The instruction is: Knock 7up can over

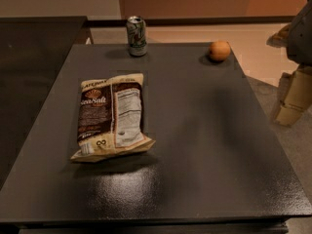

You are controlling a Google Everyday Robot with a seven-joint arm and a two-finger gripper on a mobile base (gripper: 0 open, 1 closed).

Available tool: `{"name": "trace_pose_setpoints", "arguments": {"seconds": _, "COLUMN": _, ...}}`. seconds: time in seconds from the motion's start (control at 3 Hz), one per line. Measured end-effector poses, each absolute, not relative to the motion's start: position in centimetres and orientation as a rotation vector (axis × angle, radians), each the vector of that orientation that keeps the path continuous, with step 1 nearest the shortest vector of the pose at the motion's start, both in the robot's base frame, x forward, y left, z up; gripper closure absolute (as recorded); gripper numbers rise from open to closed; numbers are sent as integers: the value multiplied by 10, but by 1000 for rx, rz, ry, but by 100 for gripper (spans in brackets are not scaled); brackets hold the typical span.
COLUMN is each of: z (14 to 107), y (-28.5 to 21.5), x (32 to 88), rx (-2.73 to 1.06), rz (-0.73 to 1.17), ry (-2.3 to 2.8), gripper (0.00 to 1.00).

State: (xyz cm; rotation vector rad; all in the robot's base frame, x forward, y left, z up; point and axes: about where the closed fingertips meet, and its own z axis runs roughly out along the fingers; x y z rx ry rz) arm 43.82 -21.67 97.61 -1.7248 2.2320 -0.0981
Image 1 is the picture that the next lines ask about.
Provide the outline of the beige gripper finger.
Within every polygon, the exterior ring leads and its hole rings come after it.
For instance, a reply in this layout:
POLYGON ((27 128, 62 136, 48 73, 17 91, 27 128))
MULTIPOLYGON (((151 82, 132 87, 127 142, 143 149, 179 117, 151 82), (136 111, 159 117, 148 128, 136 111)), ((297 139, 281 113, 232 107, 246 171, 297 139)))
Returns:
POLYGON ((280 78, 273 119, 282 126, 292 126, 312 105, 312 67, 301 64, 292 74, 280 78))

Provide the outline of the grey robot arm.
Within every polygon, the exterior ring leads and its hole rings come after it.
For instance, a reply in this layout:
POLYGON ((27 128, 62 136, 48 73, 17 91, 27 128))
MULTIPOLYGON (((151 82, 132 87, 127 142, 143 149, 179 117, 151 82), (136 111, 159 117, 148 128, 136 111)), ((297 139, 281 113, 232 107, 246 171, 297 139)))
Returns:
POLYGON ((291 23, 287 56, 298 68, 280 79, 273 118, 283 126, 293 125, 312 104, 312 0, 291 23))

